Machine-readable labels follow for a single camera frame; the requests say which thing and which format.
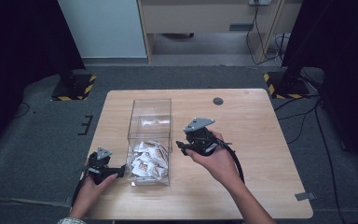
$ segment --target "floor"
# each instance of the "floor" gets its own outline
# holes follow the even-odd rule
[[[258,66],[275,66],[273,59],[276,50],[281,44],[282,35],[276,35],[275,40],[268,46],[267,60]],[[283,39],[285,49],[288,38]],[[257,65],[252,58],[252,54],[246,44],[246,33],[227,33],[227,34],[189,34],[182,35],[156,35],[150,66],[255,66]],[[93,63],[86,65],[141,65],[147,63],[134,63],[125,60],[108,63]]]

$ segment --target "left hand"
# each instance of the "left hand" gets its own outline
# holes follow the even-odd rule
[[[100,195],[113,183],[117,174],[108,176],[101,184],[95,185],[90,176],[86,177],[77,194],[76,201],[68,217],[83,219]]]

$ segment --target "wall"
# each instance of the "wall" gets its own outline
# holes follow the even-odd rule
[[[82,58],[146,58],[136,0],[59,0]]]

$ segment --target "gray carpet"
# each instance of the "gray carpet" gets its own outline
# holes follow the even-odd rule
[[[0,139],[0,198],[20,198],[62,203],[72,196],[100,117],[106,94],[111,90],[263,88],[263,74],[276,67],[89,67],[97,76],[84,101],[52,102],[50,95],[59,77],[45,78],[25,90],[19,118],[13,119]],[[278,118],[313,108],[317,97],[302,99],[277,111]],[[274,107],[287,100],[271,99]],[[347,223],[358,222],[358,156],[343,151],[326,112],[318,115],[330,150],[337,181],[337,195]],[[82,123],[93,116],[87,135]],[[303,117],[280,121],[288,142],[301,129]],[[289,145],[314,216],[279,223],[341,223],[337,212],[330,166],[314,113],[307,115],[300,137]],[[67,208],[0,203],[0,223],[56,223]],[[88,220],[88,223],[110,223]]]

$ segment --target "clear plastic box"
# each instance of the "clear plastic box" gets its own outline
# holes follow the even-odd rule
[[[171,99],[133,101],[127,157],[133,186],[170,184],[171,109]]]

